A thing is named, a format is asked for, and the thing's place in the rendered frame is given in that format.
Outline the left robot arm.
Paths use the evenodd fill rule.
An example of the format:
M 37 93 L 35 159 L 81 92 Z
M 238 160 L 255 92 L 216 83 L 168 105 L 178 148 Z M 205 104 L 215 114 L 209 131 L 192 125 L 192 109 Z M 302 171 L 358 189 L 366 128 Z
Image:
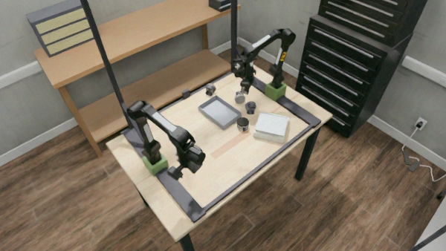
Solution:
M 240 59 L 233 59 L 233 61 L 231 62 L 231 68 L 233 71 L 235 71 L 235 78 L 245 78 L 245 72 L 243 71 L 243 69 L 252 69 L 253 61 L 257 60 L 257 58 L 253 59 L 255 55 L 258 56 L 259 52 L 263 48 L 267 47 L 276 39 L 281 39 L 282 44 L 280 46 L 276 62 L 271 65 L 269 69 L 269 71 L 271 72 L 270 74 L 273 75 L 272 83 L 270 85 L 276 89 L 282 87 L 283 84 L 281 83 L 281 81 L 284 81 L 285 79 L 285 77 L 282 75 L 282 65 L 288 52 L 289 46 L 293 44 L 294 40 L 296 39 L 296 34 L 289 28 L 274 29 L 271 33 L 269 33 L 263 39 L 259 40 L 257 43 L 245 47 L 245 49 L 240 54 Z M 247 58 L 245 58 L 245 55 Z

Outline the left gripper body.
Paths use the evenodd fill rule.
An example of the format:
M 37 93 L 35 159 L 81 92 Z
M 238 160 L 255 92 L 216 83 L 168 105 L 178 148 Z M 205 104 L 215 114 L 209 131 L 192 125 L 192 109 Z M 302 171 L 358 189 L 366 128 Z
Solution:
M 253 79 L 253 76 L 256 76 L 256 70 L 254 68 L 252 69 L 245 69 L 243 70 L 245 72 L 245 79 L 243 79 L 240 83 L 241 87 L 250 88 L 252 85 L 251 79 Z M 247 79 L 247 80 L 246 80 Z

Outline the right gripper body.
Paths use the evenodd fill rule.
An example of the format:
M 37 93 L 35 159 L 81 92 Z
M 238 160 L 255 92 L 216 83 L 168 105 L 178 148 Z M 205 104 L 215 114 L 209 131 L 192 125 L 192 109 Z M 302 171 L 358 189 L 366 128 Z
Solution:
M 198 146 L 194 145 L 195 148 L 199 149 L 200 151 L 203 151 L 201 148 L 199 148 Z M 184 165 L 184 161 L 187 160 L 187 158 L 185 157 L 179 157 L 177 155 L 177 153 L 175 154 L 175 156 L 178 157 L 177 161 L 180 163 L 180 165 L 176 168 L 174 166 L 171 166 L 168 170 L 167 170 L 167 174 L 172 177 L 175 180 L 179 180 L 181 178 L 181 176 L 183 175 L 182 170 L 184 169 L 183 165 Z

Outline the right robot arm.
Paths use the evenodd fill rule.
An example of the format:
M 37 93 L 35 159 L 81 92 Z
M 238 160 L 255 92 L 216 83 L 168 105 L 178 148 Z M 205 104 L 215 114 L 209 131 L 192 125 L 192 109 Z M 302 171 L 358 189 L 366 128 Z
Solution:
M 147 160 L 152 166 L 162 160 L 159 151 L 162 146 L 159 141 L 154 139 L 146 118 L 167 134 L 169 141 L 176 148 L 179 157 L 188 159 L 184 161 L 185 169 L 188 168 L 195 174 L 204 165 L 203 162 L 206 154 L 194 147 L 196 141 L 191 133 L 180 125 L 172 124 L 167 118 L 156 111 L 151 104 L 138 100 L 129 106 L 126 111 L 131 119 L 135 120 L 135 122 L 137 121 L 136 123 L 144 140 L 144 150 L 141 153 L 147 157 Z M 190 142 L 187 142 L 188 140 Z

